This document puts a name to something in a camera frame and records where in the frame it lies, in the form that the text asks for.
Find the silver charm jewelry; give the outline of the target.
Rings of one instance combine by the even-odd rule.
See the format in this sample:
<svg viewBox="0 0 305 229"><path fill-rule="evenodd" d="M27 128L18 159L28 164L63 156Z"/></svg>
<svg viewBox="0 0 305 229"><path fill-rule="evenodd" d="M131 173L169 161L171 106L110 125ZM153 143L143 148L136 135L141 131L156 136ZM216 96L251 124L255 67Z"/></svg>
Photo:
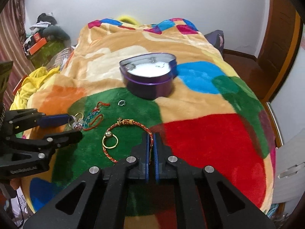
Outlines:
<svg viewBox="0 0 305 229"><path fill-rule="evenodd" d="M68 119L68 126L73 130L81 131L84 128L84 115L83 113L76 113L70 115Z"/></svg>

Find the purple heart-shaped jewelry tin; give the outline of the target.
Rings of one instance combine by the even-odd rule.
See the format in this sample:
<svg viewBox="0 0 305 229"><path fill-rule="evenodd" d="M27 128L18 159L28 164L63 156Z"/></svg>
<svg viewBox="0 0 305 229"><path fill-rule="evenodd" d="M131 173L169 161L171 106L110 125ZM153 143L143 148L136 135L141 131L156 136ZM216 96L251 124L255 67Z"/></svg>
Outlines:
<svg viewBox="0 0 305 229"><path fill-rule="evenodd" d="M147 53L119 62L123 83L137 97L155 100L168 97L178 75L176 56L170 53Z"/></svg>

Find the yellow cloth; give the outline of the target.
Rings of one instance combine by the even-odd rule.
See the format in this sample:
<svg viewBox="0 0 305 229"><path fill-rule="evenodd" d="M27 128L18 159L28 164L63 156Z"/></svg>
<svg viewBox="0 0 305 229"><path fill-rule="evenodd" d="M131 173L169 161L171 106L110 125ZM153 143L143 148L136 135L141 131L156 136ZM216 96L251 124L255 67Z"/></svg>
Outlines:
<svg viewBox="0 0 305 229"><path fill-rule="evenodd" d="M23 80L21 87L17 90L10 110L26 109L30 97L36 93L46 81L58 73L60 73L60 67L55 67L50 70L47 70L46 67L40 67L30 73L29 76Z"/></svg>

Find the green patterned box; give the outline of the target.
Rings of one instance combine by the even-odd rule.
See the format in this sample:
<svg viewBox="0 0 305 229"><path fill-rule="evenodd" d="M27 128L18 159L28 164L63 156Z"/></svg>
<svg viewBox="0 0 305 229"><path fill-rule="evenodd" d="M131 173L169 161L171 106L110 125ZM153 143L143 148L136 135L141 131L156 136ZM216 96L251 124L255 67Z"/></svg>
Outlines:
<svg viewBox="0 0 305 229"><path fill-rule="evenodd" d="M30 61L32 62L35 69L46 66L50 60L64 48L65 46L62 41L48 41L37 52L30 56Z"/></svg>

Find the orange box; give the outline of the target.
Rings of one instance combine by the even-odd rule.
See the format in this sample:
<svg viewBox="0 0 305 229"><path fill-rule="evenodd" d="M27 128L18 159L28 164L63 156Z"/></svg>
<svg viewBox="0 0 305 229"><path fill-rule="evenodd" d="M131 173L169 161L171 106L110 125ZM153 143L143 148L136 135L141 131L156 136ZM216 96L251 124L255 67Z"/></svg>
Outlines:
<svg viewBox="0 0 305 229"><path fill-rule="evenodd" d="M34 55L39 49L41 49L47 40L45 38L41 38L38 42L36 42L31 48L29 48L29 54Z"/></svg>

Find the pile of clothes and boxes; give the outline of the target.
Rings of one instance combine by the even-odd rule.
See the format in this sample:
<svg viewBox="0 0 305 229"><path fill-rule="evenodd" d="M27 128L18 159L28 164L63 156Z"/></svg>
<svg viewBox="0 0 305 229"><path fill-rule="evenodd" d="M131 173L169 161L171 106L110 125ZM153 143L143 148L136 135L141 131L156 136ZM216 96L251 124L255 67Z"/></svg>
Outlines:
<svg viewBox="0 0 305 229"><path fill-rule="evenodd" d="M26 36L22 46L25 55L31 55L31 48L42 39L45 39L45 42L62 42L65 47L71 46L70 36L58 25L57 20L51 14L40 14L37 22L30 27L30 34Z"/></svg>

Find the colourful patchwork fleece blanket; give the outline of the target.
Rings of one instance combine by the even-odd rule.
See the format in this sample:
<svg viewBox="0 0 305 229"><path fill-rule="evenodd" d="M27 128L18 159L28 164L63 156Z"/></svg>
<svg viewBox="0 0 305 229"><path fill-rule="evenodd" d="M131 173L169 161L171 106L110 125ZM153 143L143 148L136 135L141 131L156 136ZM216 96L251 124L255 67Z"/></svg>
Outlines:
<svg viewBox="0 0 305 229"><path fill-rule="evenodd" d="M119 62L155 52L176 56L178 76L168 97L146 100L127 90ZM47 115L88 115L98 102L104 103L99 125L85 131L78 145L57 150L47 172L22 178L34 213L86 168L112 165L101 140L119 117L160 133L189 164L216 167L262 212L270 209L275 144L269 117L254 92L190 21L89 23L64 68L30 97L27 107Z"/></svg>

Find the striped red curtain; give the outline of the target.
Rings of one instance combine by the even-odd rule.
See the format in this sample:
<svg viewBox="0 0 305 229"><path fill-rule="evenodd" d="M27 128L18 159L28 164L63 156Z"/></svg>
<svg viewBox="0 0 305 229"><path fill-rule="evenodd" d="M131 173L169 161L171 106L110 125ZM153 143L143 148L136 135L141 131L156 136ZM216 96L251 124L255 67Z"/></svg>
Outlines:
<svg viewBox="0 0 305 229"><path fill-rule="evenodd" d="M6 108L14 100L13 89L17 83L35 69L23 51L25 40L25 0L9 0L1 12L1 61L14 62L4 92Z"/></svg>

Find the yellow curved tube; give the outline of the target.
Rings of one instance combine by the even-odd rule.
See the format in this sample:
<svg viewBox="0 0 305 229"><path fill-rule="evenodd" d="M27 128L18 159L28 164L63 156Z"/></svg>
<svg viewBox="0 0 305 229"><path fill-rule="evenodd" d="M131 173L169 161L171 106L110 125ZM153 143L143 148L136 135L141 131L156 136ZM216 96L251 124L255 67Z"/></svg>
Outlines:
<svg viewBox="0 0 305 229"><path fill-rule="evenodd" d="M135 18L133 18L129 15L121 15L117 19L118 19L118 21L121 21L123 23L128 23L128 24L132 24L132 25L135 25L135 26L141 25L141 23L139 21L137 21Z"/></svg>

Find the white suitcase with stickers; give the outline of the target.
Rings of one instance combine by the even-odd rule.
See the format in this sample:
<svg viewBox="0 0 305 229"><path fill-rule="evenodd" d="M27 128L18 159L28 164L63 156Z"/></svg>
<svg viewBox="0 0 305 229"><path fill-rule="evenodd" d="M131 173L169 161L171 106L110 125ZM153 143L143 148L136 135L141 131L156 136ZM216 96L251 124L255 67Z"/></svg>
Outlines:
<svg viewBox="0 0 305 229"><path fill-rule="evenodd" d="M274 204L299 198L304 193L304 130L276 151Z"/></svg>

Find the brown wooden door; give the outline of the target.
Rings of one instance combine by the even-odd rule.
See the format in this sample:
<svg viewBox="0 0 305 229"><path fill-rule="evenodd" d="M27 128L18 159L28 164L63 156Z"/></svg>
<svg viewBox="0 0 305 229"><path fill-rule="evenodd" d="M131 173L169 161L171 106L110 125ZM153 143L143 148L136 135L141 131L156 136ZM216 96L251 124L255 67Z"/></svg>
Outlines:
<svg viewBox="0 0 305 229"><path fill-rule="evenodd" d="M303 24L291 0L269 0L269 14L258 65L269 86L262 102L270 102L284 84L296 58Z"/></svg>

